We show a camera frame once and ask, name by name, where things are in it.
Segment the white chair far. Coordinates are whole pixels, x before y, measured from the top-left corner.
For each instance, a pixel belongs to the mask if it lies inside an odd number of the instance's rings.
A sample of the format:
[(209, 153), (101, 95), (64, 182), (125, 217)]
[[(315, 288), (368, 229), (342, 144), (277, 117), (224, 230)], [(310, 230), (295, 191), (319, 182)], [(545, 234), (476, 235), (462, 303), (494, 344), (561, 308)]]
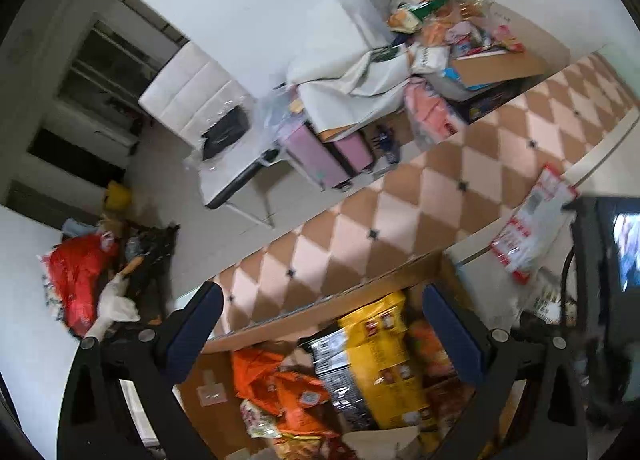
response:
[[(226, 207), (255, 224), (274, 227), (270, 215), (260, 219), (231, 201), (262, 169), (279, 160), (280, 148), (255, 111), (255, 99), (217, 61), (187, 42), (156, 74), (138, 103), (191, 147), (186, 164), (198, 172), (205, 207)], [(234, 145), (203, 161), (201, 135), (235, 105), (245, 108), (250, 129)]]

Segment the orange chip bag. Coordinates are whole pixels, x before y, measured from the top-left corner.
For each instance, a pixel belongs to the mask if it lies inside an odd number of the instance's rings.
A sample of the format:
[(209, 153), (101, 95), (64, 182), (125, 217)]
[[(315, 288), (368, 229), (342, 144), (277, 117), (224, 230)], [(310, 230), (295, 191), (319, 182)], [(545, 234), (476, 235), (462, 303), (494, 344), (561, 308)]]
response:
[(277, 406), (278, 395), (273, 376), (279, 371), (283, 359), (283, 355), (265, 348), (233, 350), (231, 365), (236, 396), (264, 409)]

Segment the yellow black noodle pack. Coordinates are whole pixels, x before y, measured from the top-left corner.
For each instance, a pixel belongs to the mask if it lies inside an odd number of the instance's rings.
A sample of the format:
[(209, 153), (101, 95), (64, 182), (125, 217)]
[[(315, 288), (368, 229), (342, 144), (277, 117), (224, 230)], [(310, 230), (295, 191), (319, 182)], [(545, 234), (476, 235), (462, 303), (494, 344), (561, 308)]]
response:
[(298, 342), (354, 431), (436, 428), (421, 373), (405, 345), (404, 306), (405, 295), (394, 292)]

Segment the pink suitcase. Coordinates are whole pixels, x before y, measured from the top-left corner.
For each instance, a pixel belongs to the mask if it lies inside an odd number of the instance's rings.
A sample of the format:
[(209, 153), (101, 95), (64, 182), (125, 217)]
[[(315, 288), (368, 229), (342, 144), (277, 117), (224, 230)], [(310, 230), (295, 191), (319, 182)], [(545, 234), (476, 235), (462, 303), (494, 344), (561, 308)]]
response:
[(362, 173), (373, 171), (375, 156), (361, 131), (324, 142), (308, 122), (285, 128), (278, 142), (288, 160), (321, 190), (344, 191)]

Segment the red white snack pack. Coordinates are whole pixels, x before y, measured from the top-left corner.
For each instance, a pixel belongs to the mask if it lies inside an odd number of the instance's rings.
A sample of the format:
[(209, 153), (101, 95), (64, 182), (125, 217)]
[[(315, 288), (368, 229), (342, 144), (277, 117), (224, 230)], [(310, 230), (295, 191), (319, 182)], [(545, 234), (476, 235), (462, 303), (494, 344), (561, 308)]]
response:
[(544, 165), (525, 200), (490, 243), (491, 252), (515, 282), (528, 282), (564, 224), (563, 207), (577, 198), (575, 187), (555, 167)]

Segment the yellow bag on floor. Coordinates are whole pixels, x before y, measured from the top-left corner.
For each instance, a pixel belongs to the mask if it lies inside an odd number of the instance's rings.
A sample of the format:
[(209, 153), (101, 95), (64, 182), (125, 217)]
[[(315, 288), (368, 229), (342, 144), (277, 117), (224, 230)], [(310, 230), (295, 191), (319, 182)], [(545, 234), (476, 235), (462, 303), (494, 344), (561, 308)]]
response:
[(103, 209), (107, 212), (122, 213), (129, 209), (132, 201), (131, 190), (122, 185), (111, 181), (104, 192)]

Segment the white goose plush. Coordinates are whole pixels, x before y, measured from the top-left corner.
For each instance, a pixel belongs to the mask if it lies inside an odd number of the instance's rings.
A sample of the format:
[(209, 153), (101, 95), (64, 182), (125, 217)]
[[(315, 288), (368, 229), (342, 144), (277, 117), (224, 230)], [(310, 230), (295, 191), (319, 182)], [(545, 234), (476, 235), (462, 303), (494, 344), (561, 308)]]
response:
[(96, 321), (84, 336), (100, 342), (109, 328), (116, 322), (138, 322), (139, 310), (136, 303), (126, 296), (129, 276), (143, 263), (143, 257), (137, 256), (127, 264), (104, 287), (96, 306)]

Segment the white cloth bag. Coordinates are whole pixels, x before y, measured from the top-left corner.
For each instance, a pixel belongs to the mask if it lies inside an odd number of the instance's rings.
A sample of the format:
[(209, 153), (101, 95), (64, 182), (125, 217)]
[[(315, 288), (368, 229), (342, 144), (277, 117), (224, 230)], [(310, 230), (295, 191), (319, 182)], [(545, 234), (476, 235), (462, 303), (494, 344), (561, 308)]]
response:
[(399, 110), (410, 66), (406, 45), (390, 45), (341, 1), (322, 0), (308, 12), (286, 81), (316, 133), (334, 141)]

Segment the small yellow snack bag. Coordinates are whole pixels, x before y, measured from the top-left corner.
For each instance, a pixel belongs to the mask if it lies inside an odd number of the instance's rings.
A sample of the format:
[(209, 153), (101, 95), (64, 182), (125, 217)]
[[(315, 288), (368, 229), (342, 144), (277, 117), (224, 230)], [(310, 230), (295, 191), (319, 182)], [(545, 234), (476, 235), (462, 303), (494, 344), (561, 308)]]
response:
[(415, 320), (409, 325), (408, 336), (424, 373), (431, 379), (454, 376), (456, 369), (431, 324)]

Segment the red plastic bag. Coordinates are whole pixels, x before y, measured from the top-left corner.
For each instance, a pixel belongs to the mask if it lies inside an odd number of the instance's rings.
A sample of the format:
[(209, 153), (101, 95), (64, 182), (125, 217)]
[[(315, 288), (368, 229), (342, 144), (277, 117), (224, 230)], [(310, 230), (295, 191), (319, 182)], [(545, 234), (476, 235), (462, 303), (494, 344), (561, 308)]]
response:
[(114, 235), (103, 232), (66, 239), (38, 257), (47, 309), (76, 339), (96, 322), (99, 280), (117, 254)]

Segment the cardboard box of snacks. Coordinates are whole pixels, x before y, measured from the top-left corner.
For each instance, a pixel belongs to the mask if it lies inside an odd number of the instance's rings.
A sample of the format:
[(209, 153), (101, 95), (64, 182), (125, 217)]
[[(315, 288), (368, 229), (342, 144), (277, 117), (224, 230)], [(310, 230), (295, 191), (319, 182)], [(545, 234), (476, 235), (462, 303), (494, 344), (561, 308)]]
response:
[(486, 51), (450, 63), (454, 77), (442, 79), (442, 97), (472, 123), (570, 63), (570, 50), (553, 35), (498, 2), (487, 19), (504, 26), (524, 45), (520, 52)]

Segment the pile of snacks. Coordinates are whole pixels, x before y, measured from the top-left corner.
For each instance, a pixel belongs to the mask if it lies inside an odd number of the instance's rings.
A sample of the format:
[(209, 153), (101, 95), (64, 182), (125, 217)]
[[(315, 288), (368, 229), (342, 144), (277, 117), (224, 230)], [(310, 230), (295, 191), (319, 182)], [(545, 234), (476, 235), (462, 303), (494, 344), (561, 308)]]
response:
[(523, 53), (525, 45), (505, 23), (489, 16), (486, 0), (390, 0), (390, 29), (407, 34), (413, 73), (437, 74), (463, 84), (457, 61)]

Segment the black bag on chair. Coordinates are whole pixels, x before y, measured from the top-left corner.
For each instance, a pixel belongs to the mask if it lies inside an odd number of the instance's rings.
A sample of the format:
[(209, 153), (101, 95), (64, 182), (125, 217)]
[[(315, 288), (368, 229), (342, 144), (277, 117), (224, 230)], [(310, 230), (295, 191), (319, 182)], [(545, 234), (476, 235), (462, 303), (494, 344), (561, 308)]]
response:
[(202, 160), (213, 159), (240, 140), (250, 129), (250, 120), (242, 105), (235, 105), (201, 135)]

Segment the orange snack bag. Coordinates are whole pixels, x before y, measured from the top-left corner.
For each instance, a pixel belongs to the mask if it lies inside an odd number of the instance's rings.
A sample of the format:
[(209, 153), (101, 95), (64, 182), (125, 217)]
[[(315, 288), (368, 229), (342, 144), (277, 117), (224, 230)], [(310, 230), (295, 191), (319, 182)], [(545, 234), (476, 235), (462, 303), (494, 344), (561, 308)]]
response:
[(294, 371), (274, 375), (280, 414), (279, 431), (294, 437), (336, 437), (341, 434), (331, 396), (314, 376)]

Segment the egg biscuit snack bag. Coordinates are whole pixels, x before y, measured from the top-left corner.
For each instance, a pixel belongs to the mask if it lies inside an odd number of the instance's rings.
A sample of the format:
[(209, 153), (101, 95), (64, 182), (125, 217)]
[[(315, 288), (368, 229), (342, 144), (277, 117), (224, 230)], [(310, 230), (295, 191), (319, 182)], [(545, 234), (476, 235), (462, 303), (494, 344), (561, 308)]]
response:
[(282, 437), (276, 419), (250, 400), (244, 399), (241, 402), (240, 411), (246, 432), (251, 438), (276, 440)]

